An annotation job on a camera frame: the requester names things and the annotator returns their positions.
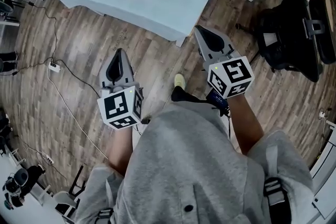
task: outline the wooden floor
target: wooden floor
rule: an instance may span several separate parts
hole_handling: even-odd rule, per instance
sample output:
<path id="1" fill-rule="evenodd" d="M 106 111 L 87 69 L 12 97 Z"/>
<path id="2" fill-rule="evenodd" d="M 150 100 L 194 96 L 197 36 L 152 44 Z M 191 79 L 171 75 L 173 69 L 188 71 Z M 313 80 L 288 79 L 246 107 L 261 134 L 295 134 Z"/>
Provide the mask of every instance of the wooden floor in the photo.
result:
<path id="1" fill-rule="evenodd" d="M 257 44 L 250 35 L 236 30 L 235 24 L 248 25 L 252 15 L 280 2 L 209 0 L 199 23 L 229 35 L 238 51 L 251 59 Z M 117 48 L 123 48 L 130 58 L 136 80 L 144 87 L 144 115 L 154 115 L 163 108 L 178 72 L 186 77 L 189 93 L 200 98 L 208 93 L 202 59 L 193 37 L 188 38 L 182 48 L 177 48 L 151 32 L 109 16 L 101 17 L 84 7 L 67 9 L 59 0 L 37 1 L 36 5 L 45 6 L 48 14 L 58 20 L 55 57 L 65 61 L 76 75 L 97 91 L 98 73 L 104 60 Z M 17 50 L 21 67 L 51 56 L 55 46 L 54 21 L 46 18 L 43 9 L 27 5 L 21 22 L 15 48 L 5 44 L 2 52 Z M 254 62 L 253 70 L 256 79 L 246 96 L 263 128 L 266 131 L 275 126 L 284 129 L 303 158 L 311 164 L 321 143 L 323 123 L 318 120 L 318 111 L 327 107 L 335 109 L 336 65 L 324 66 L 318 83 L 310 82 L 300 73 L 272 73 L 263 58 Z M 44 185 L 51 184 L 53 191 L 59 191 L 71 184 L 80 165 L 85 167 L 85 178 L 103 157 L 76 125 L 48 81 L 46 72 L 47 64 L 22 71 L 14 77 L 0 77 L 0 102 L 12 121 L 15 134 L 31 147 L 50 155 L 55 161 L 54 166 L 66 176 L 68 183 L 56 170 L 48 167 L 41 178 Z M 50 76 L 83 129 L 106 152 L 112 129 L 101 120 L 95 93 L 64 67 L 60 74 L 51 73 Z M 13 141 L 27 158 L 28 165 L 37 164 L 34 151 L 25 151 L 20 140 Z"/>

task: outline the sleeve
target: sleeve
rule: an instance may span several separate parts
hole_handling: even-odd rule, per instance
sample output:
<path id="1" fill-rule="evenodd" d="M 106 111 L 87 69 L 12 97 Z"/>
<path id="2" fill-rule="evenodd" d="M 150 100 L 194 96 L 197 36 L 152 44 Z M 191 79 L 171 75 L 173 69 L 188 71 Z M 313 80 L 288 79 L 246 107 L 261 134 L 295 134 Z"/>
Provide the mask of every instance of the sleeve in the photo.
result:
<path id="1" fill-rule="evenodd" d="M 75 217 L 76 224 L 94 223 L 98 213 L 113 208 L 123 176 L 111 167 L 96 165 L 86 184 Z"/>
<path id="2" fill-rule="evenodd" d="M 274 176 L 270 175 L 270 171 L 275 171 L 275 176 L 281 180 L 282 187 L 287 192 L 292 221 L 301 223 L 302 214 L 313 201 L 312 177 L 286 134 L 275 131 L 265 135 L 247 156 L 263 167 L 266 178 Z"/>

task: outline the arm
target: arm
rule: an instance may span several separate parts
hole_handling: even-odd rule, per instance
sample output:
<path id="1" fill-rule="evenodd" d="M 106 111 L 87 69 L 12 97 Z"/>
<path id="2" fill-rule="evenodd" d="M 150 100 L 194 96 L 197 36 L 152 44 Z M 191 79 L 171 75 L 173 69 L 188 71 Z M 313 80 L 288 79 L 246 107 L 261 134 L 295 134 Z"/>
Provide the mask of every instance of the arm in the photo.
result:
<path id="1" fill-rule="evenodd" d="M 228 98 L 227 102 L 238 144 L 241 152 L 246 155 L 262 138 L 264 132 L 243 94 Z"/>
<path id="2" fill-rule="evenodd" d="M 109 165 L 125 176 L 128 162 L 133 153 L 132 127 L 114 132 L 112 146 L 108 154 Z"/>

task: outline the cable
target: cable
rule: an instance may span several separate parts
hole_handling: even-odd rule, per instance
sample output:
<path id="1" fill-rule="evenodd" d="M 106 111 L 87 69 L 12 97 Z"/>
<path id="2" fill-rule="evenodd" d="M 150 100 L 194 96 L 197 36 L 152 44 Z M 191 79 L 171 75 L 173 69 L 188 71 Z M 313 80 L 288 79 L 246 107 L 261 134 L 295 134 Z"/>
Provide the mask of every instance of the cable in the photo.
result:
<path id="1" fill-rule="evenodd" d="M 259 54 L 260 54 L 260 51 L 257 51 L 256 54 L 254 54 L 254 56 L 252 57 L 251 61 L 249 62 L 250 66 L 257 59 L 257 57 L 259 56 Z"/>
<path id="2" fill-rule="evenodd" d="M 108 159 L 108 158 L 106 157 L 106 155 L 103 153 L 103 151 L 101 151 L 100 148 L 97 147 L 97 146 L 95 145 L 95 143 L 91 140 L 91 138 L 88 136 L 88 134 L 83 130 L 83 128 L 82 128 L 82 127 L 80 126 L 80 124 L 78 123 L 76 117 L 73 115 L 73 113 L 72 113 L 71 110 L 69 109 L 68 105 L 66 104 L 66 102 L 65 102 L 65 100 L 64 100 L 64 98 L 63 98 L 63 96 L 62 96 L 62 94 L 61 94 L 61 93 L 59 92 L 59 90 L 57 89 L 57 86 L 56 86 L 56 85 L 53 83 L 53 81 L 49 78 L 49 68 L 47 68 L 47 77 L 48 77 L 48 80 L 54 85 L 54 87 L 55 87 L 56 91 L 58 92 L 59 96 L 62 98 L 63 103 L 65 104 L 65 106 L 66 106 L 67 109 L 69 110 L 71 116 L 72 116 L 73 119 L 76 121 L 77 125 L 79 126 L 79 128 L 81 129 L 81 131 L 83 132 L 83 134 L 88 138 L 88 140 L 91 142 L 91 144 L 95 146 L 95 148 L 101 153 L 101 155 L 103 155 L 106 159 Z"/>
<path id="3" fill-rule="evenodd" d="M 140 133 L 140 131 L 139 131 L 139 129 L 138 129 L 138 126 L 136 125 L 135 126 L 136 128 L 134 128 L 134 126 L 133 126 L 133 128 L 140 134 L 140 136 L 142 135 L 142 133 Z"/>
<path id="4" fill-rule="evenodd" d="M 4 74 L 4 75 L 1 75 L 0 76 L 15 76 L 16 74 L 18 74 L 20 71 L 24 70 L 24 69 L 28 69 L 28 68 L 33 68 L 33 67 L 36 67 L 36 66 L 40 66 L 40 65 L 44 65 L 46 63 L 46 61 L 48 61 L 49 59 L 51 59 L 51 62 L 54 62 L 54 54 L 55 54 L 55 51 L 57 49 L 57 42 L 58 42 L 58 39 L 57 39 L 57 34 L 56 34 L 56 24 L 57 24 L 57 18 L 54 17 L 54 16 L 49 16 L 47 14 L 47 9 L 45 7 L 39 7 L 39 6 L 36 6 L 33 2 L 27 2 L 25 0 L 20 0 L 24 3 L 27 3 L 29 6 L 32 6 L 32 7 L 35 7 L 35 8 L 41 8 L 41 9 L 44 9 L 44 12 L 45 12 L 45 15 L 47 18 L 49 19 L 54 19 L 55 20 L 55 24 L 54 24 L 54 34 L 55 34 L 55 48 L 53 50 L 53 53 L 50 57 L 46 58 L 43 62 L 40 62 L 40 63 L 36 63 L 34 65 L 29 65 L 27 67 L 22 67 L 22 68 L 19 68 L 17 71 L 13 72 L 12 74 Z"/>
<path id="5" fill-rule="evenodd" d="M 39 160 L 39 158 L 37 157 L 38 155 L 37 155 L 37 153 L 38 154 L 40 154 L 41 156 L 42 156 L 42 160 L 48 165 L 48 166 L 50 166 L 50 167 L 52 167 L 53 169 L 55 169 L 56 170 L 56 172 L 58 172 L 64 179 L 65 179 L 65 181 L 66 181 L 66 183 L 67 183 L 67 186 L 69 187 L 69 184 L 68 184 L 68 179 L 54 166 L 54 165 L 52 165 L 52 164 L 49 164 L 49 163 L 47 163 L 46 162 L 46 160 L 44 159 L 44 157 L 43 157 L 43 152 L 41 152 L 41 151 L 38 151 L 38 150 L 36 150 L 36 149 L 34 149 L 34 148 L 32 148 L 31 146 L 29 146 L 19 135 L 17 136 L 23 143 L 25 143 L 26 144 L 26 146 L 28 147 L 28 149 L 30 149 L 30 150 L 32 150 L 32 151 L 35 151 L 35 156 L 36 156 L 36 158 L 37 158 L 37 161 L 39 162 L 39 164 L 40 165 L 42 165 L 41 164 L 41 162 L 40 162 L 40 160 Z"/>
<path id="6" fill-rule="evenodd" d="M 66 65 L 66 63 L 65 63 L 63 60 L 61 60 L 61 59 L 56 60 L 55 63 L 56 63 L 56 62 L 59 62 L 59 61 L 62 62 L 62 63 L 65 65 L 65 67 L 69 70 L 69 72 L 70 72 L 76 79 L 78 79 L 79 81 L 81 81 L 81 82 L 83 82 L 84 84 L 86 84 L 87 86 L 89 86 L 89 87 L 96 93 L 96 95 L 98 96 L 98 98 L 100 98 L 98 92 L 94 89 L 94 87 L 93 87 L 92 85 L 90 85 L 89 83 L 83 81 L 82 79 L 78 78 L 78 77 L 77 77 L 77 76 L 70 70 L 70 68 Z"/>
<path id="7" fill-rule="evenodd" d="M 231 123 L 230 123 L 230 119 L 231 119 L 231 115 L 225 115 L 227 117 L 227 120 L 229 121 L 229 139 L 231 139 Z"/>

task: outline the backpack strap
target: backpack strap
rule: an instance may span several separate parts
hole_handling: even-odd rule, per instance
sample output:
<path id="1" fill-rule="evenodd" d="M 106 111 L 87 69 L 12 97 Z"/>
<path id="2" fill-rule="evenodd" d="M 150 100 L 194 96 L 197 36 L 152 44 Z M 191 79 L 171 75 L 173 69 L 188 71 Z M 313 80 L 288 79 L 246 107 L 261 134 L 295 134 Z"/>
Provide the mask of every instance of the backpack strap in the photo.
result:
<path id="1" fill-rule="evenodd" d="M 265 181 L 264 196 L 268 199 L 271 223 L 290 224 L 292 216 L 287 192 L 278 178 L 271 177 Z"/>
<path id="2" fill-rule="evenodd" d="M 94 224 L 111 224 L 110 218 L 113 214 L 113 208 L 106 208 L 99 211 Z"/>
<path id="3" fill-rule="evenodd" d="M 281 185 L 278 175 L 278 147 L 266 149 L 268 178 L 264 184 L 264 196 L 267 197 L 272 224 L 291 224 L 292 216 L 287 192 Z"/>

